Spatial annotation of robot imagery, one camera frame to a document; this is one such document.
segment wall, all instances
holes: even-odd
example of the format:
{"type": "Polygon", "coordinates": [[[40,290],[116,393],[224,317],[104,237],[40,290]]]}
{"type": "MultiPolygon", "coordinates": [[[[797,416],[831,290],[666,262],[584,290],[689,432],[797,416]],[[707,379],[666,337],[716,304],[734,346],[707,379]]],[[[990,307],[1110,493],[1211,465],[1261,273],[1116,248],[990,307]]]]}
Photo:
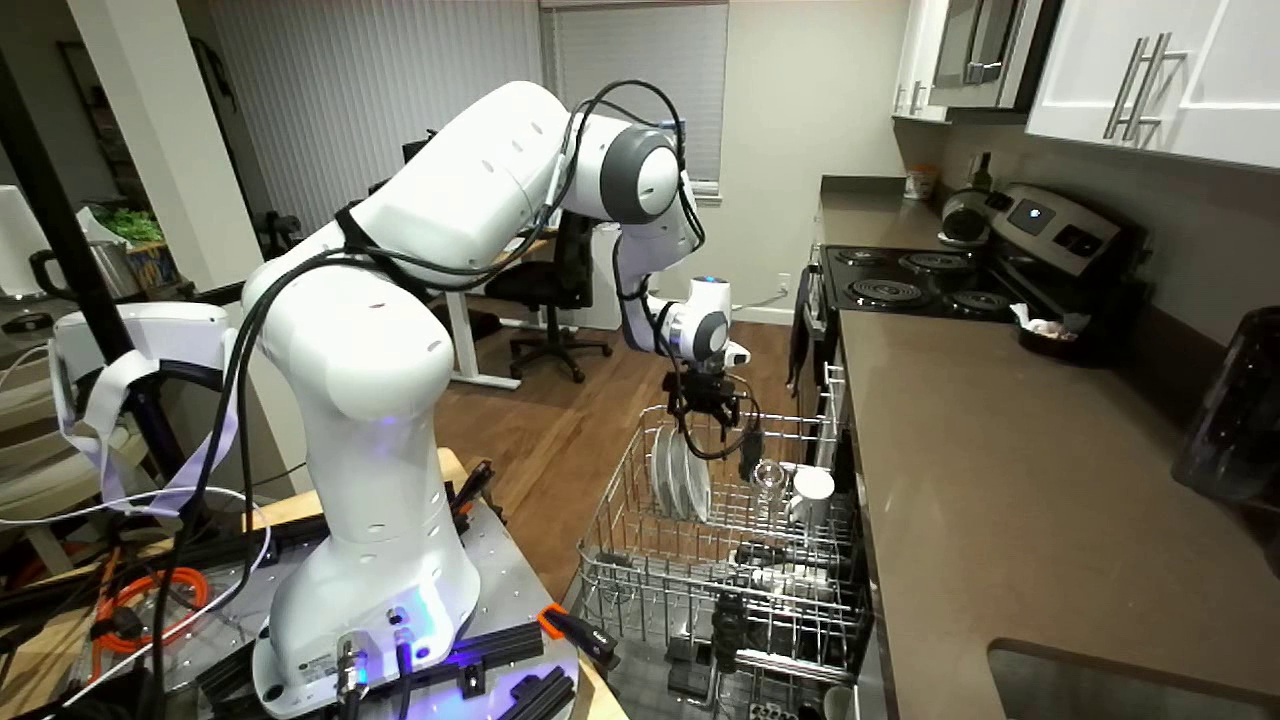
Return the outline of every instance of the wall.
{"type": "Polygon", "coordinates": [[[182,0],[234,90],[273,210],[319,229],[502,79],[541,79],[531,0],[182,0]]]}
{"type": "Polygon", "coordinates": [[[819,240],[823,172],[895,172],[886,100],[905,34],[899,0],[728,0],[724,206],[707,246],[673,268],[731,279],[742,319],[786,319],[779,273],[819,240]]]}
{"type": "Polygon", "coordinates": [[[28,100],[28,114],[34,115],[65,194],[70,196],[70,206],[120,201],[109,163],[94,151],[94,135],[89,129],[65,56],[55,54],[59,42],[77,42],[77,26],[65,0],[0,0],[0,15],[0,54],[28,100]]]}
{"type": "Polygon", "coordinates": [[[952,129],[944,181],[990,148],[997,185],[1047,185],[1146,229],[1154,304],[1226,346],[1240,317],[1280,304],[1280,172],[952,129]]]}

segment dish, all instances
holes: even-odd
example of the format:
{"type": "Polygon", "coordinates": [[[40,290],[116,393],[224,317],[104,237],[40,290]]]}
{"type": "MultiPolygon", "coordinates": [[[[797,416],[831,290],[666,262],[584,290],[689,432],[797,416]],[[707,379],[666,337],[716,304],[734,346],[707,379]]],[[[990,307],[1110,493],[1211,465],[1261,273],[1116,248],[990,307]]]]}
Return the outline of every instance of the dish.
{"type": "Polygon", "coordinates": [[[693,522],[710,522],[710,473],[707,473],[707,460],[693,455],[689,447],[680,452],[683,455],[683,515],[693,522]]]}
{"type": "Polygon", "coordinates": [[[666,429],[666,501],[673,515],[680,522],[707,522],[710,515],[710,473],[680,432],[666,429]]]}
{"type": "Polygon", "coordinates": [[[649,493],[653,493],[653,507],[659,515],[673,515],[673,493],[666,493],[666,432],[653,432],[653,447],[649,447],[649,493]]]}

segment door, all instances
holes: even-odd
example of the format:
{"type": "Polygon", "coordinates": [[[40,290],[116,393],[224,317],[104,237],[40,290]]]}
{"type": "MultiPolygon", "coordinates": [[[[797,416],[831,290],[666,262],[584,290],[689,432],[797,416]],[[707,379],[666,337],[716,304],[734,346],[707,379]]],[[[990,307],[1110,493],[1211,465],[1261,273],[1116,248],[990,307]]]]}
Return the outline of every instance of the door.
{"type": "Polygon", "coordinates": [[[1274,0],[1226,0],[1190,90],[1173,115],[1173,151],[1280,168],[1274,0]]]}
{"type": "Polygon", "coordinates": [[[1030,135],[1167,148],[1167,115],[1222,0],[1066,0],[1030,135]]]}

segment dishwasher rack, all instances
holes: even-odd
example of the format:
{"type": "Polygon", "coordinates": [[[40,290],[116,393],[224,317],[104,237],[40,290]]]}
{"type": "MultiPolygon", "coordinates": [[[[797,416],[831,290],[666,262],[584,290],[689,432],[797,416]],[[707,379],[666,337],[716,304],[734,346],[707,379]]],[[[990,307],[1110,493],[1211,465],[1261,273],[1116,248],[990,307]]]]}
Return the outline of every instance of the dishwasher rack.
{"type": "Polygon", "coordinates": [[[620,639],[610,678],[633,715],[813,715],[852,685],[869,639],[857,504],[799,501],[793,477],[823,422],[760,414],[763,452],[707,460],[707,522],[662,515],[653,443],[662,410],[638,414],[589,542],[571,610],[620,639]]]}

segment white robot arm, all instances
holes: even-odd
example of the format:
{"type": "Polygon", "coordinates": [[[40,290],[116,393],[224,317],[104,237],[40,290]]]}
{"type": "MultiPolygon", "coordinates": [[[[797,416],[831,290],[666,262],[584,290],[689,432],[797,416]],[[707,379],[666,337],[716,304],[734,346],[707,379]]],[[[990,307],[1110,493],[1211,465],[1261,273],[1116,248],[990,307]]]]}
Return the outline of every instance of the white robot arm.
{"type": "Polygon", "coordinates": [[[653,273],[699,248],[677,151],[666,133],[565,114],[535,85],[502,85],[444,125],[379,194],[242,283],[242,304],[269,307],[260,349],[299,401],[332,533],[282,582],[254,646],[269,713],[315,713],[440,665],[479,596],[431,436],[453,339],[389,276],[475,283],[510,237],[567,210],[620,226],[616,290],[633,349],[673,358],[710,385],[724,385],[724,363],[749,360],[728,339],[724,279],[697,279],[683,304],[649,296],[653,273]]]}

